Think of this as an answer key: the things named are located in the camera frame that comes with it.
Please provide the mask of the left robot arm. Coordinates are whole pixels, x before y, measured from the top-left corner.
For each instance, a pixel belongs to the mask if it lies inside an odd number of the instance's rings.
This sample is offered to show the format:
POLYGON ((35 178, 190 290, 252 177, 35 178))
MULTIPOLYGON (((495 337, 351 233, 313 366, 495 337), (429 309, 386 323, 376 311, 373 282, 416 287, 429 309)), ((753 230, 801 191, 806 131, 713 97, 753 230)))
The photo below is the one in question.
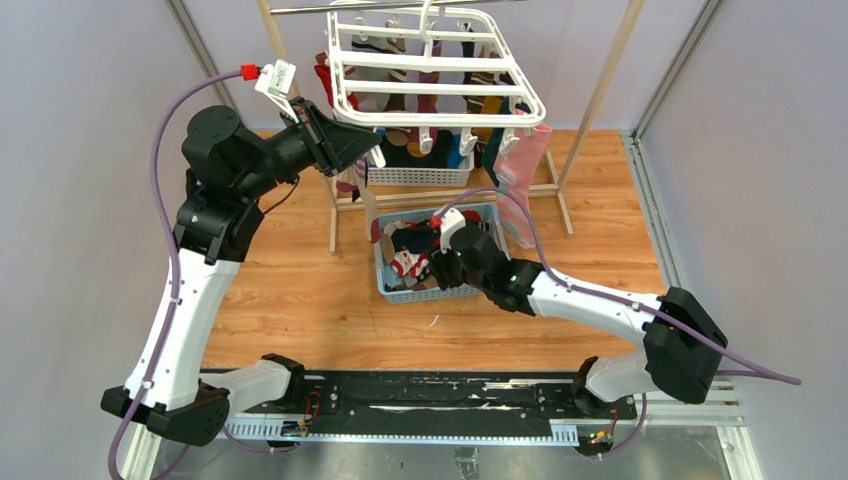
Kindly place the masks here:
POLYGON ((166 237, 176 248, 151 335, 125 383, 106 390, 104 411, 164 439, 201 447, 228 419, 271 401, 283 412, 307 398, 303 366, 277 355, 203 376, 201 363, 223 297, 264 220, 260 198, 293 184, 307 169, 332 177, 380 144, 378 133, 294 102, 293 121, 263 138, 230 107, 215 105, 189 121, 181 151, 191 185, 166 237))

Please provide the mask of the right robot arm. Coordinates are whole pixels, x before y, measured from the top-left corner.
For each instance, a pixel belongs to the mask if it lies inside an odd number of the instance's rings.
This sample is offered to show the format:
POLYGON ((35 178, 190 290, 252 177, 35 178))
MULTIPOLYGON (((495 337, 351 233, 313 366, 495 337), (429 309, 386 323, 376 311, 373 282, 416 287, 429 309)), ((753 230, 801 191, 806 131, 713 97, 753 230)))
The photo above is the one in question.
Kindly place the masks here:
POLYGON ((583 362, 565 395, 580 414, 594 417, 624 397, 655 391, 687 404, 706 400, 720 355, 688 332, 720 347, 727 339, 691 292, 637 294, 547 272, 541 262, 508 257, 457 211, 431 223, 438 234, 433 272, 442 289, 467 284, 502 310, 576 321, 635 345, 628 354, 583 362))

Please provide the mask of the white clip sock hanger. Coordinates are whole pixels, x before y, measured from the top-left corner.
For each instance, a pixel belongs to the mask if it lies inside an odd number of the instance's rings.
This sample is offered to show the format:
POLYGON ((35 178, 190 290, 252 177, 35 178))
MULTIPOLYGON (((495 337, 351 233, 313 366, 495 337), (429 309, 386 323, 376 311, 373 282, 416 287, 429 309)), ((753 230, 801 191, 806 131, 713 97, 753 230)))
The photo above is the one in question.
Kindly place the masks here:
MULTIPOLYGON (((471 9, 473 13, 483 13, 485 17, 494 20, 489 14, 471 9)), ((438 35, 438 31, 460 32, 466 34, 490 33, 489 22, 480 22, 477 17, 453 17, 451 10, 447 16, 438 13, 430 14, 426 26, 430 35, 438 35)), ((436 36, 430 48, 422 38, 405 34, 419 30, 420 16, 398 14, 397 12, 369 11, 340 11, 330 16, 327 14, 329 67, 331 72, 334 106, 336 118, 363 127, 374 127, 385 134, 387 127, 404 128, 409 131, 409 142, 405 148, 416 157, 424 157, 436 147, 438 139, 445 131, 457 134, 459 138, 458 153, 462 157, 471 155, 478 138, 472 143, 473 148, 463 148, 463 127, 451 119, 454 115, 469 115, 471 129, 476 126, 504 128, 509 144, 516 142, 513 133, 516 129, 529 129, 544 122, 546 109, 542 103, 541 110, 537 105, 529 104, 526 99, 532 98, 527 93, 516 88, 519 83, 509 72, 494 72, 497 66, 488 62, 477 63, 475 60, 501 59, 501 51, 486 42, 452 41, 450 37, 436 36), (377 27, 383 32, 403 32, 406 52, 401 55, 387 52, 387 39, 397 38, 368 34, 358 35, 353 26, 377 27), (388 60, 386 63, 398 65, 409 60, 427 62, 426 67, 405 69, 407 81, 404 84, 390 83, 387 80, 389 67, 365 66, 388 60), (346 67, 355 67, 352 78, 345 78, 346 67), (359 109, 355 110, 347 99, 349 94, 355 94, 359 109), (406 95, 405 112, 384 113, 383 108, 390 93, 406 95), (481 107, 485 97, 503 97, 514 107, 511 115, 484 115, 481 107), (529 105, 530 112, 520 114, 518 102, 529 105)))

